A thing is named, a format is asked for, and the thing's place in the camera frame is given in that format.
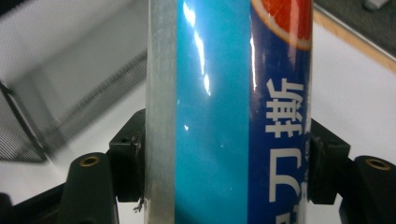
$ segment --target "white table surface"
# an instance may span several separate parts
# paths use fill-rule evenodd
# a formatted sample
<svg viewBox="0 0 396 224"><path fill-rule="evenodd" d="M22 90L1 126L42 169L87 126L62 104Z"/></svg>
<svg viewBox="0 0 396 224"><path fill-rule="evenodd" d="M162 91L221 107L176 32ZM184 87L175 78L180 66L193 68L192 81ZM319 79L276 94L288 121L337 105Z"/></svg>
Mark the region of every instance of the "white table surface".
<svg viewBox="0 0 396 224"><path fill-rule="evenodd" d="M314 26L312 117L352 145L350 158L377 156L396 163L396 74L353 49L322 27ZM0 162L0 191L20 203L63 183L69 163L88 152L108 150L108 142L145 107L142 84L73 139L46 164ZM336 205L309 204L308 224L338 224ZM120 223L143 223L134 204L119 204Z"/></svg>

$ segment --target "metal mesh basket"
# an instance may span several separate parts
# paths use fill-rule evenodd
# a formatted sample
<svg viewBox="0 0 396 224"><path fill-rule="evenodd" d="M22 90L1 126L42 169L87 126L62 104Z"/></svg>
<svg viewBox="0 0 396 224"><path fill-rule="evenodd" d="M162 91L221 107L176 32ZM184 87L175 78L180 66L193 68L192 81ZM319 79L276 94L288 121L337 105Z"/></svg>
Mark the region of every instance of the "metal mesh basket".
<svg viewBox="0 0 396 224"><path fill-rule="evenodd" d="M144 81L149 4L15 2L0 15L0 160L41 162Z"/></svg>

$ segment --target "brass insert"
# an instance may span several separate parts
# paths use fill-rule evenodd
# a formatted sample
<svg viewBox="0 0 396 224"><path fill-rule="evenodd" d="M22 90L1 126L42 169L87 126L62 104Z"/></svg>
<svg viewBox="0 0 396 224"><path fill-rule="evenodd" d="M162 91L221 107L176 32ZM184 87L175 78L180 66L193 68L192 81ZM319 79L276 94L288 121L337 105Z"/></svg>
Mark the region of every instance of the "brass insert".
<svg viewBox="0 0 396 224"><path fill-rule="evenodd" d="M99 160L100 160L99 157L97 157L97 156L91 156L91 157L87 157L87 158L82 159L82 160L79 162L79 165L80 165L80 166L83 166L83 167L93 166L93 165L95 165L96 163L98 163Z"/></svg>
<svg viewBox="0 0 396 224"><path fill-rule="evenodd" d="M390 165L384 161L380 161L377 159L367 159L366 163L368 165L370 165L371 167L374 167L375 169L378 169L378 170L383 170L383 171L390 170Z"/></svg>

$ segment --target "wooden edge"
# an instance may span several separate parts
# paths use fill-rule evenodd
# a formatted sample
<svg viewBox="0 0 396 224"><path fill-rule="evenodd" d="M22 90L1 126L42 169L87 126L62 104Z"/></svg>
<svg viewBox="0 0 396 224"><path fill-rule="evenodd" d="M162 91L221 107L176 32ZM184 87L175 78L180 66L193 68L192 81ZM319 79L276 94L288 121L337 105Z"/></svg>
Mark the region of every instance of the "wooden edge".
<svg viewBox="0 0 396 224"><path fill-rule="evenodd" d="M314 22L323 26L333 34L346 41L349 45L353 46L355 49L358 49L360 52L366 54L367 56L382 64L396 74L396 61L391 59L386 54L382 53L380 50L372 47L364 40L352 34L346 28L342 27L341 25L317 10L314 10Z"/></svg>

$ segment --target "shiny can surface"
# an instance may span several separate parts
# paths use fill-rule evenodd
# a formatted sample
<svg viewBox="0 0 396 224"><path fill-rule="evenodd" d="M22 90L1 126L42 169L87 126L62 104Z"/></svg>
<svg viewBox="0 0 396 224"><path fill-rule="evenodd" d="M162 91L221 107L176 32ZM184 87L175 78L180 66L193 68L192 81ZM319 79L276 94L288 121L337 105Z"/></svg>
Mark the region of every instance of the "shiny can surface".
<svg viewBox="0 0 396 224"><path fill-rule="evenodd" d="M150 11L145 222L304 223L311 2Z"/></svg>

